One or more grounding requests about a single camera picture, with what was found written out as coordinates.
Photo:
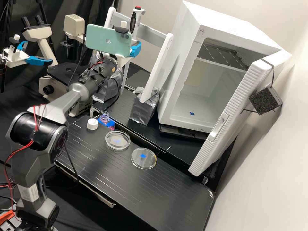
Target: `black backdrop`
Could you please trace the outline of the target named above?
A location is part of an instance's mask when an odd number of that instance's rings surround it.
[[[0,12],[8,0],[0,0]],[[71,62],[66,59],[66,49],[60,45],[65,40],[63,31],[64,17],[67,14],[77,14],[85,19],[85,26],[88,23],[104,25],[109,7],[113,0],[44,0],[43,5],[47,16],[47,21],[51,24],[52,41],[56,51],[56,58],[59,63]],[[21,17],[27,16],[31,25],[36,25],[34,16],[41,15],[39,5],[35,0],[16,0],[13,5],[12,17],[10,23],[9,36],[20,35],[20,41],[25,41],[21,30],[23,23]],[[0,49],[8,46],[4,44],[4,31],[0,31]],[[42,56],[37,43],[29,42],[26,52],[29,55]],[[90,58],[91,51],[87,52],[87,58]],[[22,85],[30,85],[38,89],[39,78],[46,75],[47,67],[30,66],[28,64],[15,68],[8,68],[6,73],[5,91],[12,90]]]

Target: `white label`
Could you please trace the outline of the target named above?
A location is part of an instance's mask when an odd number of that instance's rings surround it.
[[[34,202],[39,198],[38,187],[36,184],[32,185],[29,188],[17,185],[20,196],[26,201]]]

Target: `metal stand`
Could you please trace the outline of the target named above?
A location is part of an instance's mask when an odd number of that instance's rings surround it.
[[[36,0],[36,2],[39,4],[39,8],[40,8],[40,10],[41,10],[44,23],[45,23],[45,24],[48,24],[48,22],[47,22],[47,17],[46,17],[46,13],[45,13],[45,10],[44,10],[44,7],[43,7],[43,1],[42,1],[42,0]],[[52,42],[51,36],[48,37],[48,43],[49,43],[49,45],[50,45],[50,48],[52,49],[53,54],[56,55],[55,48],[54,48],[54,44],[53,44],[53,42]]]
[[[7,6],[6,13],[5,13],[5,23],[3,24],[3,27],[1,30],[5,28],[5,36],[4,36],[4,47],[8,45],[8,39],[9,39],[9,33],[10,33],[10,24],[11,24],[11,16],[12,16],[12,5],[16,4],[16,1],[9,0],[9,5]],[[4,92],[4,86],[5,86],[5,76],[6,73],[1,75],[1,84],[0,84],[0,93]]]

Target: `black foam block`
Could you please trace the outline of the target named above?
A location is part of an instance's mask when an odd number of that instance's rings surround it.
[[[272,87],[266,87],[263,90],[251,95],[249,100],[259,115],[282,105],[281,98]]]

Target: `petri dish lid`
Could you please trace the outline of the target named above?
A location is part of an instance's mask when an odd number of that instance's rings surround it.
[[[131,143],[129,135],[121,130],[108,132],[105,136],[105,141],[109,147],[116,150],[126,149]]]
[[[151,169],[156,165],[156,155],[150,149],[136,148],[131,155],[133,165],[141,169]]]

